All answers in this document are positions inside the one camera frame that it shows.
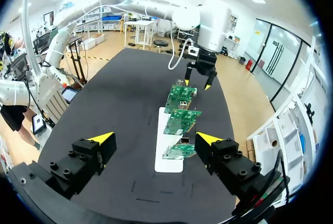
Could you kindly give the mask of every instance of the black tabletop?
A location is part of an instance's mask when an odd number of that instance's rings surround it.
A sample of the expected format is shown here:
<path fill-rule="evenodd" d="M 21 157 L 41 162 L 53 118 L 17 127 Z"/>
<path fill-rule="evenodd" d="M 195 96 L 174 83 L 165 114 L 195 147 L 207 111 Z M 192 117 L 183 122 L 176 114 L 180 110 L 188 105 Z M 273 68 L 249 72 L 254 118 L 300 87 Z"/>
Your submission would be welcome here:
<path fill-rule="evenodd" d="M 168 70 L 170 55 L 124 49 L 111 59 L 74 98 L 47 141 L 38 163 L 49 170 L 80 137 L 115 132 L 117 151 L 103 173 L 94 176 L 71 201 L 98 213 L 137 221 L 218 223 L 231 217 L 232 196 L 216 175 L 210 176 L 197 155 L 184 160 L 182 173 L 155 172 L 158 111 L 171 85 L 183 79 L 186 60 Z M 204 91 L 207 77 L 192 71 L 198 88 L 190 110 L 202 111 L 195 131 L 233 138 L 228 107 L 216 78 Z"/>

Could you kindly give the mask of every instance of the green circuit board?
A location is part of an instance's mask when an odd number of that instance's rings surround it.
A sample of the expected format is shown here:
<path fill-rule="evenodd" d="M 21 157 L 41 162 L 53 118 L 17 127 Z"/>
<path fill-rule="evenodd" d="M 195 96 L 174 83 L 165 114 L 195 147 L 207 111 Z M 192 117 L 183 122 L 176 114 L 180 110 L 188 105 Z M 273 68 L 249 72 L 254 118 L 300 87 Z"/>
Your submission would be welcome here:
<path fill-rule="evenodd" d="M 173 109 L 163 133 L 181 135 L 182 133 L 189 132 L 196 123 L 196 117 L 200 116 L 201 113 L 201 111 Z"/>
<path fill-rule="evenodd" d="M 163 154 L 163 159 L 182 159 L 188 158 L 196 154 L 194 144 L 179 144 L 169 147 Z"/>
<path fill-rule="evenodd" d="M 173 109 L 187 110 L 192 101 L 192 96 L 197 95 L 196 88 L 172 85 L 166 101 L 164 113 L 171 113 Z"/>

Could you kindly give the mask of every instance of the yellow black tape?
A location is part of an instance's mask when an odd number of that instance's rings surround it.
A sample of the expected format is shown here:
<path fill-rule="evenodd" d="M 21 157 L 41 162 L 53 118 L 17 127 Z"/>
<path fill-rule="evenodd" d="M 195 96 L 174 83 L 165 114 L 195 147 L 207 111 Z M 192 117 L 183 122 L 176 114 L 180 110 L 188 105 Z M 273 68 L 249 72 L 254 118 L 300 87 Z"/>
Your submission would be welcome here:
<path fill-rule="evenodd" d="M 89 59 L 100 59 L 100 60 L 105 60 L 105 61 L 110 61 L 110 59 L 103 59 L 103 58 L 97 58 L 97 57 L 90 57 L 90 56 L 87 56 L 87 58 Z"/>

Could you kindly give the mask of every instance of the screw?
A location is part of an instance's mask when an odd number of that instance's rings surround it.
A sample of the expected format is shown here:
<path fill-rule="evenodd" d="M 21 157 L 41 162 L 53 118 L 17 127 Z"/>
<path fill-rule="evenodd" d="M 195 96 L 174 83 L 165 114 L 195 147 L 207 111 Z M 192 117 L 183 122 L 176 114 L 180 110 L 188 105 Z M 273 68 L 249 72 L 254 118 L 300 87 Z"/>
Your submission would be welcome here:
<path fill-rule="evenodd" d="M 58 165 L 57 165 L 57 163 L 55 163 L 55 162 L 50 162 L 50 167 L 51 167 L 51 169 L 53 169 L 53 170 L 57 170 L 57 169 L 58 169 Z"/>
<path fill-rule="evenodd" d="M 69 155 L 70 157 L 75 157 L 75 152 L 72 151 L 72 150 L 70 150 L 70 151 L 68 151 L 68 155 Z"/>
<path fill-rule="evenodd" d="M 237 157 L 242 157 L 242 155 L 243 155 L 243 152 L 241 152 L 240 150 L 239 151 L 237 151 Z"/>
<path fill-rule="evenodd" d="M 224 155 L 223 156 L 223 160 L 225 160 L 225 161 L 229 161 L 230 158 L 231 158 L 230 155 Z"/>
<path fill-rule="evenodd" d="M 86 161 L 87 160 L 87 156 L 84 155 L 84 154 L 80 155 L 80 160 L 83 161 L 83 162 Z"/>
<path fill-rule="evenodd" d="M 27 184 L 27 181 L 26 181 L 25 178 L 21 178 L 20 182 L 21 182 L 22 185 L 26 185 Z"/>
<path fill-rule="evenodd" d="M 256 162 L 253 164 L 253 169 L 255 169 L 255 170 L 260 169 L 260 167 L 261 167 L 261 163 Z"/>
<path fill-rule="evenodd" d="M 70 170 L 66 168 L 66 169 L 64 169 L 64 171 L 63 171 L 63 175 L 64 175 L 66 178 L 69 178 L 69 177 L 71 177 L 72 172 L 70 172 Z"/>
<path fill-rule="evenodd" d="M 241 171 L 238 173 L 238 176 L 239 176 L 240 178 L 244 178 L 244 177 L 246 177 L 247 174 L 248 174 L 248 173 L 246 172 L 246 170 L 241 170 Z"/>

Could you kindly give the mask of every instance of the stool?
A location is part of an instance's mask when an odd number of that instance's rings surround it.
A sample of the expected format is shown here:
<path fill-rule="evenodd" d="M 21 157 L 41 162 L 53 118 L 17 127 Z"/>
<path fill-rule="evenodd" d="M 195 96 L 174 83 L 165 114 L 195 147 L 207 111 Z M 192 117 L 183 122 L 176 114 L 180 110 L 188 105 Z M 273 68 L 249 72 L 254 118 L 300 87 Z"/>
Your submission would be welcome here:
<path fill-rule="evenodd" d="M 167 46 L 169 45 L 168 42 L 166 42 L 166 41 L 161 41 L 161 40 L 159 40 L 159 39 L 157 39 L 156 41 L 154 41 L 153 44 L 154 44 L 155 46 L 158 46 L 158 53 L 161 52 L 162 47 L 167 47 Z"/>

